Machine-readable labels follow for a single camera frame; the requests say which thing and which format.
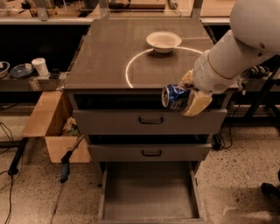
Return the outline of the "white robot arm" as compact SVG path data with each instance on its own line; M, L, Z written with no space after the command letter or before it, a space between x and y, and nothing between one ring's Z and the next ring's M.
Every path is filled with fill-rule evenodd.
M192 90L184 116L200 114L239 75L280 53L280 0L237 0L230 30L195 61L181 80Z

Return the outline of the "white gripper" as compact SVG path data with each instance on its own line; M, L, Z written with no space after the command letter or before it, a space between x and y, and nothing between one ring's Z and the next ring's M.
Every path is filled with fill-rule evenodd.
M192 90L189 94L183 116L200 114L212 102L212 95L207 93L221 94L234 83L233 79L223 78L212 69L208 54L209 50L204 51L195 61L193 70L189 70L179 83L182 88L196 87L199 90Z

